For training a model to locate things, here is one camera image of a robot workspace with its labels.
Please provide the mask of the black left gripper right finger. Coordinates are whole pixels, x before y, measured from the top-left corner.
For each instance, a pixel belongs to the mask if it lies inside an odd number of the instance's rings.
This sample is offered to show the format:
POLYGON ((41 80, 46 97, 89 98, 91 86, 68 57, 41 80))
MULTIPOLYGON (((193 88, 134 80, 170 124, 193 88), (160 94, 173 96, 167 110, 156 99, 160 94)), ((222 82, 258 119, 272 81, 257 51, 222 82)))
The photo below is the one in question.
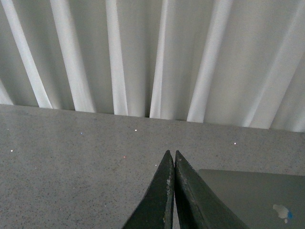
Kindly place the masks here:
POLYGON ((175 155, 174 191, 180 228, 248 228, 217 197, 179 151, 175 155))

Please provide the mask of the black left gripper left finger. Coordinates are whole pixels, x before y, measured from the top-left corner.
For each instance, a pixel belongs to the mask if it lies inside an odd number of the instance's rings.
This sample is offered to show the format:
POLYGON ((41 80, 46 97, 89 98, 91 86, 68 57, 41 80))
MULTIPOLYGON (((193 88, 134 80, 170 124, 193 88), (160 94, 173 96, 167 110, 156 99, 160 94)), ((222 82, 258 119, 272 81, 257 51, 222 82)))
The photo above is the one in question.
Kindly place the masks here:
POLYGON ((167 150, 146 193, 125 222, 124 229, 171 229, 173 227, 174 164, 167 150))

